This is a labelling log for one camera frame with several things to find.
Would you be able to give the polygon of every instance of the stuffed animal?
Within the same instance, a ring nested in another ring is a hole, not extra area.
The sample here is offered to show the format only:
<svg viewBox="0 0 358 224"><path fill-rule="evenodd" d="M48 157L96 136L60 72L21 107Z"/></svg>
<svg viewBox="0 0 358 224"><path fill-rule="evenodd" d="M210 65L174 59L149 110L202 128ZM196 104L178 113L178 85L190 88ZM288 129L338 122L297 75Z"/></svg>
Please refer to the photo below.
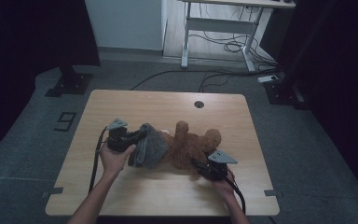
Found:
<svg viewBox="0 0 358 224"><path fill-rule="evenodd" d="M168 151L161 162L170 162L173 167L182 170L190 170L192 175L197 175L197 168L191 163L192 159L207 163L207 157L217 150L222 141L217 129L208 130L205 135L198 136L188 132L188 123L178 121L174 136L159 131L168 144Z"/></svg>

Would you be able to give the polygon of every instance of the table top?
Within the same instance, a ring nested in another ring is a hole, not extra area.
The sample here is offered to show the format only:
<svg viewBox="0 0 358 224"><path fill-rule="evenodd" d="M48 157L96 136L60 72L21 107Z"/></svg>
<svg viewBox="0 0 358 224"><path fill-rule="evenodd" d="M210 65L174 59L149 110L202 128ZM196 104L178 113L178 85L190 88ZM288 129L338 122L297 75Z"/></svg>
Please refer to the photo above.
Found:
<svg viewBox="0 0 358 224"><path fill-rule="evenodd" d="M180 0L191 3L207 3L207 4L221 4L221 5L235 5L235 6L249 6L249 7L281 7L294 8L296 4L293 0L290 3L285 3L283 0L276 2L272 0Z"/></svg>
<svg viewBox="0 0 358 224"><path fill-rule="evenodd" d="M203 108L195 102L204 103ZM279 213L255 127L245 97L239 94L93 91L79 121L55 188L46 207L51 216L72 215L88 194L94 149L102 129L114 119L136 131L144 123L174 134L178 120L199 135L216 128L222 135L219 149L238 161L229 165L246 201L247 215ZM96 182L102 175L99 164ZM154 170L125 166L109 191L100 215L106 216L228 216L211 183L189 171L163 164Z"/></svg>

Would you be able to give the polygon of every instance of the black curtain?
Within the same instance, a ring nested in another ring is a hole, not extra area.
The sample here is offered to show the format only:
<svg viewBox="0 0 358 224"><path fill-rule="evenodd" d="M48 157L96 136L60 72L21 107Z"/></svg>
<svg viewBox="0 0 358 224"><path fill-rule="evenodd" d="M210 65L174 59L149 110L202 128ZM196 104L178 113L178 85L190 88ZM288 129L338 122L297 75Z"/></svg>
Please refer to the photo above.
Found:
<svg viewBox="0 0 358 224"><path fill-rule="evenodd" d="M296 29L288 31L280 58L289 75L286 83L302 83L310 110L358 178L358 1L316 3L323 7L309 11L313 1L299 2ZM301 28L301 22L307 25Z"/></svg>
<svg viewBox="0 0 358 224"><path fill-rule="evenodd" d="M100 65L84 0L0 0L0 140L35 77L65 64Z"/></svg>

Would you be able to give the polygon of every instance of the black stand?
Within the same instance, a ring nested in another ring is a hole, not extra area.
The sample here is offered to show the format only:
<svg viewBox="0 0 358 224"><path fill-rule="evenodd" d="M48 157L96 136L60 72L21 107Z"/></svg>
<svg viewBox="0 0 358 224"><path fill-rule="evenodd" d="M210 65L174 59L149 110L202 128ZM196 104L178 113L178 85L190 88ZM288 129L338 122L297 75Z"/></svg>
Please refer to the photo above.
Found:
<svg viewBox="0 0 358 224"><path fill-rule="evenodd" d="M293 88L284 86L282 83L263 83L269 103L272 105L293 105L295 109L309 110L297 86Z"/></svg>
<svg viewBox="0 0 358 224"><path fill-rule="evenodd" d="M92 74L78 74L72 65L60 66L62 76L54 89L46 92L46 97L61 97L62 94L83 95L92 80Z"/></svg>

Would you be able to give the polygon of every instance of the metal frame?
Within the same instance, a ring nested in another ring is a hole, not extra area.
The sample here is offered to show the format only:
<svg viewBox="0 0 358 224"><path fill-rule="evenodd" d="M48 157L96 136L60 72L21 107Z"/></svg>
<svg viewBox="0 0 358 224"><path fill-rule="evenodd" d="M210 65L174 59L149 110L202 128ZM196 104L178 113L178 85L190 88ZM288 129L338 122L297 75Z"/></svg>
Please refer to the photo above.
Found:
<svg viewBox="0 0 358 224"><path fill-rule="evenodd" d="M190 30L194 30L249 35L249 38L246 41L245 48L242 49L242 55L245 59L246 65L248 66L249 72L255 72L255 67L252 61L253 57L250 53L250 48L255 38L255 32L257 31L257 27L260 22L260 18L264 8L261 7L258 10L257 17L254 21L227 21L204 18L191 18L191 2L187 3L188 7L185 25L185 42L183 44L182 50L182 68L187 68L188 66L188 32Z"/></svg>

